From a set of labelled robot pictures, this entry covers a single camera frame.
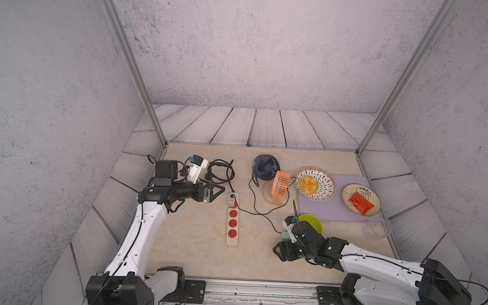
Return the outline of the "green usb power adapter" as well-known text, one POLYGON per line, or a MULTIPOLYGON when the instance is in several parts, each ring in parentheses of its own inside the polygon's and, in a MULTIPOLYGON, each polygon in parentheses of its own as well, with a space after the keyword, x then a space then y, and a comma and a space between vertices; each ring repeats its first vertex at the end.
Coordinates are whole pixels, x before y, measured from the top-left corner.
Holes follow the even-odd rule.
POLYGON ((282 240, 283 242, 285 242, 285 241, 289 241, 289 240, 290 240, 290 238, 291 238, 291 236, 289 235, 289 233, 288 233, 287 231, 283 231, 283 232, 281 233, 281 240, 282 240))

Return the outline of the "orange desk fan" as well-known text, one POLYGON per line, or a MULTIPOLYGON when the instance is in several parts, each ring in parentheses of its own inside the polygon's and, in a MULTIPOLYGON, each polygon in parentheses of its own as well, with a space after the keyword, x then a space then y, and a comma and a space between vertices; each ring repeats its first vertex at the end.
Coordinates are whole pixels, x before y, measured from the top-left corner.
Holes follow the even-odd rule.
POLYGON ((285 204, 289 184, 291 181, 291 174, 279 171, 271 181, 267 181, 261 189, 263 199, 275 206, 280 207, 285 204))

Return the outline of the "white red power strip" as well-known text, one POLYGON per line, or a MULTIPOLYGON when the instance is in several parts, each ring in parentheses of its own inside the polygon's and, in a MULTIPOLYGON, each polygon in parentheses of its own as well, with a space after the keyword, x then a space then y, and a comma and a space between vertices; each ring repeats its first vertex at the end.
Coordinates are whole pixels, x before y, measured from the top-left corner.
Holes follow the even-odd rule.
POLYGON ((238 201, 236 208, 228 207, 228 220, 227 220, 227 231, 226 231, 226 245, 227 247, 237 247, 239 244, 239 207, 238 201))

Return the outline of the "pink usb power adapter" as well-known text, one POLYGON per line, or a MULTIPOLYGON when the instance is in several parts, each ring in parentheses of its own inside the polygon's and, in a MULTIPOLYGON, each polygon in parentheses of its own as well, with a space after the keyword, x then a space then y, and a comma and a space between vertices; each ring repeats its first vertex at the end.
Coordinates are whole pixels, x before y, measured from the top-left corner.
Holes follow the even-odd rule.
POLYGON ((228 206, 230 208, 236 208, 236 206, 237 206, 237 200, 236 200, 236 195, 235 194, 231 194, 229 196, 228 206))

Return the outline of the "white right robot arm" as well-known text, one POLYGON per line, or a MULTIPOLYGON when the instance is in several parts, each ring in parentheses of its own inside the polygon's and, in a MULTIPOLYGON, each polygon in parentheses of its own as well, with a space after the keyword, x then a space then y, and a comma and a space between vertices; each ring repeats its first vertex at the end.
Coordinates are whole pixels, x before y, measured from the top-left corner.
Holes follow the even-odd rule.
POLYGON ((456 278, 443 263, 422 263, 372 253, 338 237, 324 238, 307 221, 288 216, 289 236, 273 248, 283 262, 307 263, 346 274, 340 297, 344 305, 473 305, 468 281, 456 278))

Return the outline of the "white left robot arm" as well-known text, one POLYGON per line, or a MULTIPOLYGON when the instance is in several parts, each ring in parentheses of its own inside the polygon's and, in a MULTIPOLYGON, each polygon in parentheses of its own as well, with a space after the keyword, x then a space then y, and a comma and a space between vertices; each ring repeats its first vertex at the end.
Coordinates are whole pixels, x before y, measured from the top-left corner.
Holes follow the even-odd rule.
POLYGON ((92 276, 85 288, 88 305, 184 305, 188 289, 184 269, 162 267, 148 277, 146 266, 159 229, 186 199, 211 203, 225 188, 200 174, 208 160, 193 155, 186 163, 158 160, 154 176, 137 196, 136 213, 120 249, 103 274, 92 276))

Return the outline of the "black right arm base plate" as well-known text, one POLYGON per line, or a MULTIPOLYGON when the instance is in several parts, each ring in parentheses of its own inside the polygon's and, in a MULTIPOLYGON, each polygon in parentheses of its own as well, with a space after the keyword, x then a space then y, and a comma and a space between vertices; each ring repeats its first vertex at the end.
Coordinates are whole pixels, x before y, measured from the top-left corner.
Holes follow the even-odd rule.
POLYGON ((347 274, 340 287, 317 286, 318 305, 364 305, 355 297, 359 274, 347 274))

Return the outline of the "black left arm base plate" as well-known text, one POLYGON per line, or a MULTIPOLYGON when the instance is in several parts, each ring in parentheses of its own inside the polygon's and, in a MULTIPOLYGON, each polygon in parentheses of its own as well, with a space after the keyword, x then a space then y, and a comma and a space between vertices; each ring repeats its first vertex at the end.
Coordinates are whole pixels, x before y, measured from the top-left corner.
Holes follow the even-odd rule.
POLYGON ((174 304, 203 304, 206 293, 206 281, 187 279, 179 283, 176 291, 162 299, 164 303, 174 304))

